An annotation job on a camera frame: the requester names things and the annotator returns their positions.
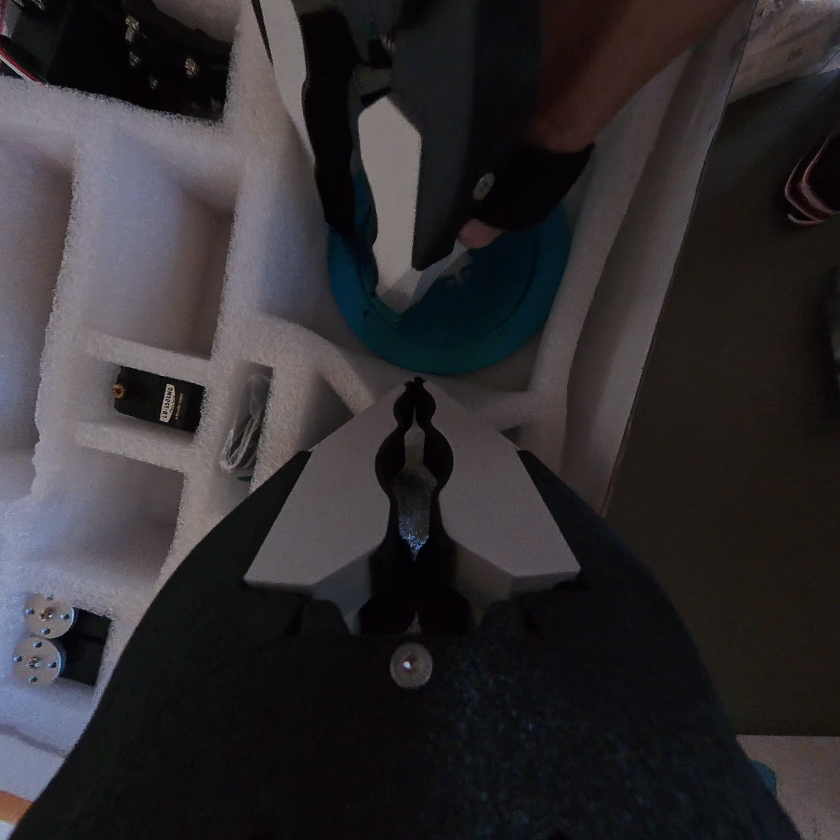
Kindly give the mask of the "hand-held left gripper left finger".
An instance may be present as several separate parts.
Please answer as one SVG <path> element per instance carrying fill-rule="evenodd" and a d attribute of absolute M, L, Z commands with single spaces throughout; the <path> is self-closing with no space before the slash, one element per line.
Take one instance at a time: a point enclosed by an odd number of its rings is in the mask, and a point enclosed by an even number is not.
<path fill-rule="evenodd" d="M 307 595 L 344 614 L 374 602 L 413 620 L 413 556 L 400 535 L 394 477 L 405 465 L 418 381 L 355 415 L 308 460 L 245 574 L 251 587 Z"/>

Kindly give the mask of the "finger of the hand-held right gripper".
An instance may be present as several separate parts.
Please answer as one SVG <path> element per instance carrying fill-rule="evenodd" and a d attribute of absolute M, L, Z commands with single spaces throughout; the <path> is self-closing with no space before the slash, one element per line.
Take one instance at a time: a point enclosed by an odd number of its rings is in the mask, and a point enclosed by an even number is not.
<path fill-rule="evenodd" d="M 451 253 L 445 258 L 433 263 L 423 269 L 419 275 L 413 291 L 413 306 L 422 300 L 431 290 L 432 286 L 443 277 L 457 273 L 460 269 L 469 265 L 471 256 L 469 248 L 459 241 L 455 242 Z"/>
<path fill-rule="evenodd" d="M 374 205 L 375 291 L 379 298 L 410 298 L 421 276 L 413 245 L 422 138 L 391 98 L 363 110 L 358 130 Z"/>

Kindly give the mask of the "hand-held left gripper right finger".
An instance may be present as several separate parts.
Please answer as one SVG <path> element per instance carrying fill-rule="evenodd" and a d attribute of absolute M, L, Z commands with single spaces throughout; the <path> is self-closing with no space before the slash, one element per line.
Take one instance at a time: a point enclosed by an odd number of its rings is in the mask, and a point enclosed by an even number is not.
<path fill-rule="evenodd" d="M 575 581 L 581 566 L 503 434 L 437 385 L 413 383 L 423 464 L 435 479 L 415 561 L 424 634 L 467 634 L 498 602 Z"/>

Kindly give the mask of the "white and orange cardboard box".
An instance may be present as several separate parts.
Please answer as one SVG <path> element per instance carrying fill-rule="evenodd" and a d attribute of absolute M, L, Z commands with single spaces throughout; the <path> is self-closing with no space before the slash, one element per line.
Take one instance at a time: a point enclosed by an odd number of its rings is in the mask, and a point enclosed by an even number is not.
<path fill-rule="evenodd" d="M 651 81 L 599 139 L 540 341 L 442 382 L 500 431 L 517 431 L 595 508 L 607 497 L 751 13 L 735 12 Z M 61 761 L 2 775 L 2 790 L 37 795 Z"/>

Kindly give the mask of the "white foam insert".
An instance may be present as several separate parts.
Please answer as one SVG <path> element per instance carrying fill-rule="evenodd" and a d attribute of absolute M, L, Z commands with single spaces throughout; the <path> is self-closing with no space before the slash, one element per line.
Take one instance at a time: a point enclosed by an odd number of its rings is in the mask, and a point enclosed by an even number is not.
<path fill-rule="evenodd" d="M 2 775 L 65 757 L 158 582 L 247 497 L 218 464 L 246 375 L 260 479 L 401 378 L 331 300 L 251 11 L 166 10 L 234 37 L 221 122 L 2 80 Z M 197 430 L 116 412 L 121 366 L 204 386 Z M 94 686 L 14 677 L 36 593 L 110 620 Z"/>

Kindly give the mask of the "white user manual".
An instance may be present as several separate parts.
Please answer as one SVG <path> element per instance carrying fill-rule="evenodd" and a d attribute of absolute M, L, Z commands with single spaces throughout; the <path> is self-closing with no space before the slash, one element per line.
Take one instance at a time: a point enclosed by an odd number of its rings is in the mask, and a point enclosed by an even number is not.
<path fill-rule="evenodd" d="M 838 737 L 738 740 L 751 760 L 773 772 L 778 799 L 802 838 L 839 838 Z"/>

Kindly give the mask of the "person's right hand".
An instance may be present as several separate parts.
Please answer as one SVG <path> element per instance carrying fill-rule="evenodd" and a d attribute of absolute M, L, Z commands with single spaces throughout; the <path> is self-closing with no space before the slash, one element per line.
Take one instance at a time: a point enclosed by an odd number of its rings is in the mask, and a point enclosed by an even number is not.
<path fill-rule="evenodd" d="M 542 2 L 542 57 L 528 141 L 582 150 L 640 88 L 725 18 L 737 1 Z"/>

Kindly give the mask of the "blue round metal plate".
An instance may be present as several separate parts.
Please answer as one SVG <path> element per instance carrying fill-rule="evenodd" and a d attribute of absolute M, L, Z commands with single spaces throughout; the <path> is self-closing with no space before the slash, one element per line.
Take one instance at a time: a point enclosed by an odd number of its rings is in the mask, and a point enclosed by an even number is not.
<path fill-rule="evenodd" d="M 398 312 L 375 291 L 375 209 L 363 171 L 353 189 L 355 240 L 329 229 L 329 278 L 344 320 L 368 350 L 407 370 L 454 375 L 504 360 L 543 326 L 571 252 L 562 205 L 533 229 L 466 251 Z"/>

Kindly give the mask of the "small black servo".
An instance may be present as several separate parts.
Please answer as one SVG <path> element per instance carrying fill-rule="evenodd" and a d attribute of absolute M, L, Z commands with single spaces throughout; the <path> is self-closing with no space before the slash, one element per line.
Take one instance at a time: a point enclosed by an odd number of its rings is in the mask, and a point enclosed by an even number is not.
<path fill-rule="evenodd" d="M 116 412 L 191 434 L 201 422 L 204 396 L 202 385 L 127 366 L 112 385 Z"/>

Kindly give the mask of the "black servo with silver disc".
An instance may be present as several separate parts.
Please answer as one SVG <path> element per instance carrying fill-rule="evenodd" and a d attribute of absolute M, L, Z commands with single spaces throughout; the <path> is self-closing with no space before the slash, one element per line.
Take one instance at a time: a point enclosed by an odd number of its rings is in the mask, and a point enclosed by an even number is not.
<path fill-rule="evenodd" d="M 61 680 L 94 686 L 101 661 L 102 646 L 86 638 L 64 642 L 27 637 L 14 650 L 12 673 L 28 688 L 46 688 Z"/>
<path fill-rule="evenodd" d="M 27 598 L 23 616 L 30 636 L 50 639 L 70 635 L 103 643 L 111 624 L 107 617 L 82 609 L 68 600 L 39 593 Z"/>

